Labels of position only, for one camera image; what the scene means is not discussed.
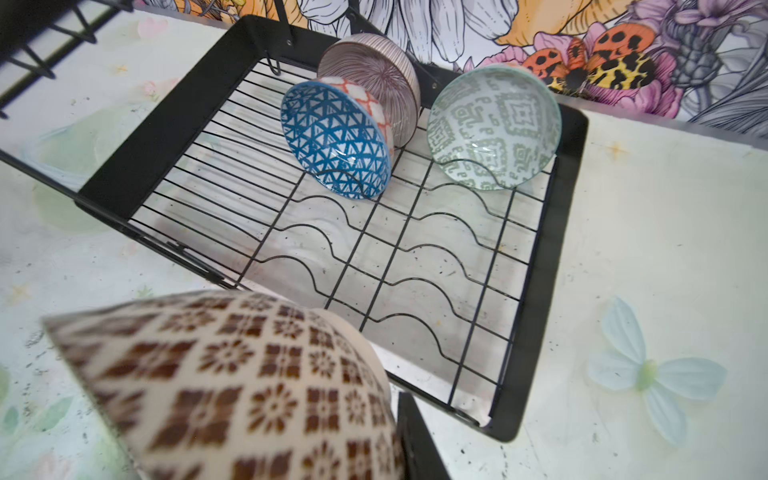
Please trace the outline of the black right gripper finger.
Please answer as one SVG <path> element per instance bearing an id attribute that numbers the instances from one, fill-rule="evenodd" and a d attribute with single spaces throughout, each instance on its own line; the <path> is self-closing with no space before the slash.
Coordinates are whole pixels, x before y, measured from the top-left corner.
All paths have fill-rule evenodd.
<path id="1" fill-rule="evenodd" d="M 414 397 L 398 396 L 397 435 L 403 449 L 405 478 L 409 480 L 449 480 L 429 429 Z"/>

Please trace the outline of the brown lattice pattern bowl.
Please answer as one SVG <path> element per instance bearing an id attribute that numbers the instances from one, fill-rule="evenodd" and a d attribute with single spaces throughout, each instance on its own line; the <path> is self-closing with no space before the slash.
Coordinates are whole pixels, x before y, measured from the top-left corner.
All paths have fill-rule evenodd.
<path id="1" fill-rule="evenodd" d="M 333 312 L 203 290 L 44 328 L 145 479 L 401 479 L 386 372 Z"/>

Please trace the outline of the blue triangle pattern bowl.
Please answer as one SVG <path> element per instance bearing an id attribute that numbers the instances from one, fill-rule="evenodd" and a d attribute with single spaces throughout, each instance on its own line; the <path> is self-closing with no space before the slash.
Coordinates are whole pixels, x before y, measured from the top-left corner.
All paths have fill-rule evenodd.
<path id="1" fill-rule="evenodd" d="M 283 136 L 302 168 L 332 192 L 374 199 L 392 173 L 394 135 L 380 102 L 338 76 L 292 86 L 280 107 Z"/>

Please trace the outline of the green patterned bowl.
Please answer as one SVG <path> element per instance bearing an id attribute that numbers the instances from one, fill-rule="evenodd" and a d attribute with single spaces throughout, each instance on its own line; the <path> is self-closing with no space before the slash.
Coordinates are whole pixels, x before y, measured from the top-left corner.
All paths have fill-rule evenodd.
<path id="1" fill-rule="evenodd" d="M 514 189 L 556 156 L 562 114 L 543 82 L 521 67 L 496 64 L 452 80 L 427 122 L 432 160 L 475 190 Z"/>

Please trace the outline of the purple striped bowl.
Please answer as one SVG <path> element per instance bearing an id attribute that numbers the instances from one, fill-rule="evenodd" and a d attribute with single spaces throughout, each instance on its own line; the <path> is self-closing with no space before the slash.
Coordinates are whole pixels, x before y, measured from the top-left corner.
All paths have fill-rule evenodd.
<path id="1" fill-rule="evenodd" d="M 320 77 L 338 76 L 371 93 L 390 121 L 394 145 L 413 137 L 421 108 L 418 78 L 406 53 L 383 35 L 358 33 L 332 44 L 317 68 Z"/>

